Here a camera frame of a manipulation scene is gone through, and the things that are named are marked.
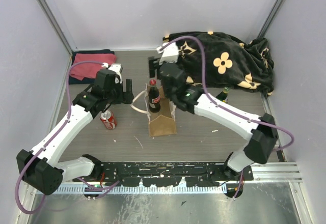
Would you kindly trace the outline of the dark cola bottle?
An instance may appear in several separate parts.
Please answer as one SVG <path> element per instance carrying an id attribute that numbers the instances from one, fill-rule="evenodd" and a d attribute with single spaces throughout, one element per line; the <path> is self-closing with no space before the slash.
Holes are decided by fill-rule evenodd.
<path id="1" fill-rule="evenodd" d="M 160 111 L 160 93 L 156 85 L 156 80 L 151 79 L 149 81 L 148 91 L 149 109 L 152 113 Z"/>

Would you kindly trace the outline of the brown canvas bag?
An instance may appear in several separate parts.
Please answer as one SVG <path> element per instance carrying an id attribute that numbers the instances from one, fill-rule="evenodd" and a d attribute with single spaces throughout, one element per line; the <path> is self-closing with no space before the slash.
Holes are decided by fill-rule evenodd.
<path id="1" fill-rule="evenodd" d="M 160 93 L 160 111 L 153 113 L 150 111 L 148 101 L 149 85 L 145 86 L 145 89 L 136 95 L 130 105 L 135 111 L 145 114 L 148 121 L 148 132 L 150 137 L 168 136 L 177 134 L 177 124 L 175 120 L 176 106 L 165 97 L 163 87 L 158 87 Z M 139 99 L 143 98 L 146 109 L 142 110 L 137 108 L 134 104 Z"/>

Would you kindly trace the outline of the green glass bottle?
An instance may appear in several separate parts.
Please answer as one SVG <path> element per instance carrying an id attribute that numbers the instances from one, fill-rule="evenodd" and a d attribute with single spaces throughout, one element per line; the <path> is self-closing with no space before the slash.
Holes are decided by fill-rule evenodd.
<path id="1" fill-rule="evenodd" d="M 224 87 L 223 90 L 216 96 L 216 99 L 224 103 L 227 103 L 229 91 L 230 89 L 228 87 Z"/>

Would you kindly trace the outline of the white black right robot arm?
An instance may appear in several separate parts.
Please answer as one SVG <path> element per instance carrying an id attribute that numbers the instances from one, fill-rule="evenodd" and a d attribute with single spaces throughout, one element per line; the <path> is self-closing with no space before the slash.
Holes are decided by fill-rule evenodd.
<path id="1" fill-rule="evenodd" d="M 237 179 L 241 171 L 253 163 L 267 163 L 278 140 L 272 115 L 247 113 L 205 94 L 203 88 L 186 81 L 187 75 L 175 63 L 160 62 L 158 58 L 150 57 L 148 65 L 150 77 L 161 81 L 165 97 L 174 106 L 213 120 L 247 141 L 243 147 L 230 153 L 225 161 L 223 173 L 227 179 Z"/>

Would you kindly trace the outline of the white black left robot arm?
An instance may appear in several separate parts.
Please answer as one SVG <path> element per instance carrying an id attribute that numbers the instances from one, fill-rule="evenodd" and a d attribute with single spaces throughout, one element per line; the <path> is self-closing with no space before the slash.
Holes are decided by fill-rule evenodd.
<path id="1" fill-rule="evenodd" d="M 50 195 L 63 182 L 78 177 L 97 181 L 102 177 L 101 161 L 89 154 L 64 162 L 60 158 L 79 132 L 109 105 L 132 102 L 132 80 L 123 81 L 122 70 L 121 64 L 100 69 L 94 83 L 76 96 L 66 116 L 43 141 L 30 151 L 17 154 L 18 169 L 25 183 Z"/>

